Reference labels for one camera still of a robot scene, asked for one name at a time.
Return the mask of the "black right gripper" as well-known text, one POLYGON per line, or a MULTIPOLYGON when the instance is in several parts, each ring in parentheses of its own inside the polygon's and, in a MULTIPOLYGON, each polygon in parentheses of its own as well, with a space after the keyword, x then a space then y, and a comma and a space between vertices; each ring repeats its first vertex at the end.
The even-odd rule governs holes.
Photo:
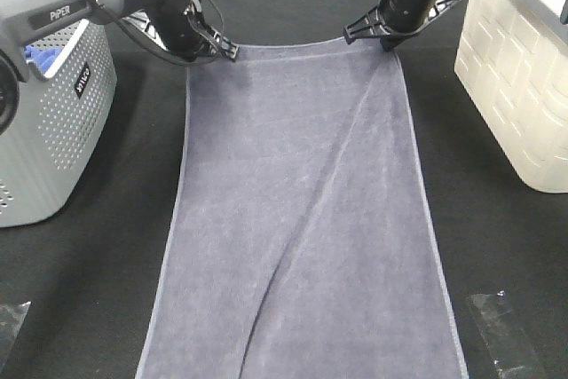
POLYGON ((462 0, 381 0, 359 19, 343 27, 347 44, 377 39, 384 51, 391 51, 416 33, 429 20, 436 20, 462 0))

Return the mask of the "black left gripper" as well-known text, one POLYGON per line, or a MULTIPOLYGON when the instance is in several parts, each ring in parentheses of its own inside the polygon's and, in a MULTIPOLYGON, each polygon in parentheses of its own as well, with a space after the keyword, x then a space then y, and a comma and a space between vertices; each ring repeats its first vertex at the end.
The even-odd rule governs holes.
POLYGON ((234 62, 239 46, 223 33, 192 15, 192 0, 158 0, 145 12, 134 12, 122 22, 181 59, 228 59, 234 62))

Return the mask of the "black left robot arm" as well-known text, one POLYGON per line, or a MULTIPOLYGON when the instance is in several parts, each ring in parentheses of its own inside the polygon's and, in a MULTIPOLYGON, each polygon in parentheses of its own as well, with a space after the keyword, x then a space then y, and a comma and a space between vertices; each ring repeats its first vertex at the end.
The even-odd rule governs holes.
POLYGON ((171 65, 234 61, 239 47, 205 20, 203 0, 1 0, 1 129, 12 124, 26 46, 78 21, 115 24, 133 43, 171 65))

